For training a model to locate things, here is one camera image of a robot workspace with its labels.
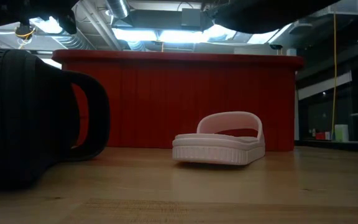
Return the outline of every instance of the wooden floor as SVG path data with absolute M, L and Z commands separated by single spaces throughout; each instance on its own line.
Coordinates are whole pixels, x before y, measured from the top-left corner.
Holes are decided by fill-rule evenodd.
M 358 153 L 299 147 L 246 167 L 107 148 L 0 192 L 0 223 L 358 223 Z

